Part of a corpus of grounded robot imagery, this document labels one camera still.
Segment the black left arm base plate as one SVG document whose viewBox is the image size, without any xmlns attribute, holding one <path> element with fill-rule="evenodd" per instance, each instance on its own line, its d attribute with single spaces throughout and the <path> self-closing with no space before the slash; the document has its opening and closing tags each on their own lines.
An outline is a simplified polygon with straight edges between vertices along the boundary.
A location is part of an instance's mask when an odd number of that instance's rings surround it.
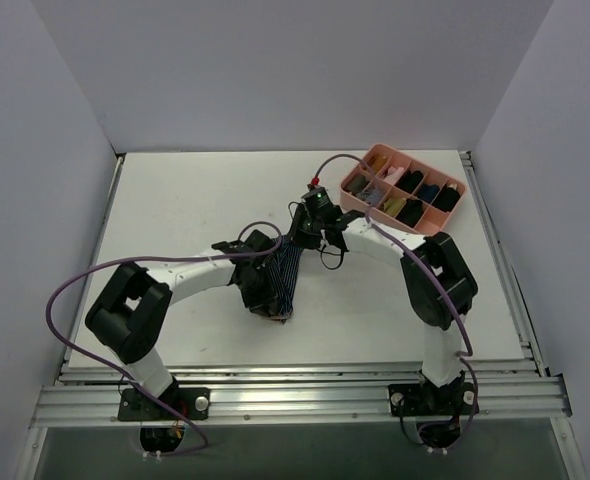
<svg viewBox="0 0 590 480">
<path fill-rule="evenodd" d="M 210 390 L 171 385 L 161 397 L 152 400 L 135 388 L 127 388 L 121 392 L 117 419 L 122 422 L 177 420 L 177 416 L 162 403 L 190 420 L 206 420 L 209 417 Z"/>
</svg>

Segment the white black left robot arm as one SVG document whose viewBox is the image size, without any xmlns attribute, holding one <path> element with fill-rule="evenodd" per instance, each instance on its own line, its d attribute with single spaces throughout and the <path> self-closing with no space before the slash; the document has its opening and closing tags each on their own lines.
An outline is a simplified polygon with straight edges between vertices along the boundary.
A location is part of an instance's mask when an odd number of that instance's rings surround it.
<svg viewBox="0 0 590 480">
<path fill-rule="evenodd" d="M 156 351 L 167 310 L 200 292 L 235 285 L 244 306 L 265 317 L 280 311 L 278 294 L 260 258 L 214 249 L 157 269 L 139 260 L 121 264 L 85 318 L 96 339 L 111 350 L 145 390 L 140 405 L 154 419 L 169 417 L 177 405 L 173 376 Z"/>
</svg>

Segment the navy white striped underwear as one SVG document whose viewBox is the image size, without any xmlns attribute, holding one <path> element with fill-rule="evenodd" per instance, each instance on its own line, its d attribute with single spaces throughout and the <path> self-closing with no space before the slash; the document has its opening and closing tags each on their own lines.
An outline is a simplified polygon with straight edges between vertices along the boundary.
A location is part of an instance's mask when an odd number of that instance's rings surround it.
<svg viewBox="0 0 590 480">
<path fill-rule="evenodd" d="M 269 315 L 271 320 L 285 323 L 293 314 L 294 295 L 303 251 L 303 248 L 285 241 L 265 262 L 270 285 L 276 294 L 276 306 L 272 307 Z"/>
</svg>

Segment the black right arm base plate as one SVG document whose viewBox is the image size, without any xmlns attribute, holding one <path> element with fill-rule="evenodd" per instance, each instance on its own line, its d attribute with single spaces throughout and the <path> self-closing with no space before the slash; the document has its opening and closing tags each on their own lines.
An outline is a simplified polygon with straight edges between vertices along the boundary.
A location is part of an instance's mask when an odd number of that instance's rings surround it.
<svg viewBox="0 0 590 480">
<path fill-rule="evenodd" d="M 457 417 L 479 412 L 470 382 L 454 381 L 442 387 L 430 382 L 389 384 L 387 391 L 390 412 L 397 417 Z"/>
</svg>

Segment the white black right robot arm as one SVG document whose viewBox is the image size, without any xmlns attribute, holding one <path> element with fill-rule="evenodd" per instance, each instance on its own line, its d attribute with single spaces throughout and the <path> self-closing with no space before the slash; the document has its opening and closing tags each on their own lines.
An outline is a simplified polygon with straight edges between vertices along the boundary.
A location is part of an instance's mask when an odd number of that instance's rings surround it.
<svg viewBox="0 0 590 480">
<path fill-rule="evenodd" d="M 473 355 L 465 327 L 478 285 L 454 240 L 394 229 L 367 212 L 338 213 L 329 222 L 310 215 L 298 204 L 289 239 L 317 249 L 331 245 L 342 254 L 355 253 L 401 269 L 413 312 L 424 324 L 424 354 L 419 400 L 430 412 L 444 411 L 455 400 L 452 383 Z"/>
</svg>

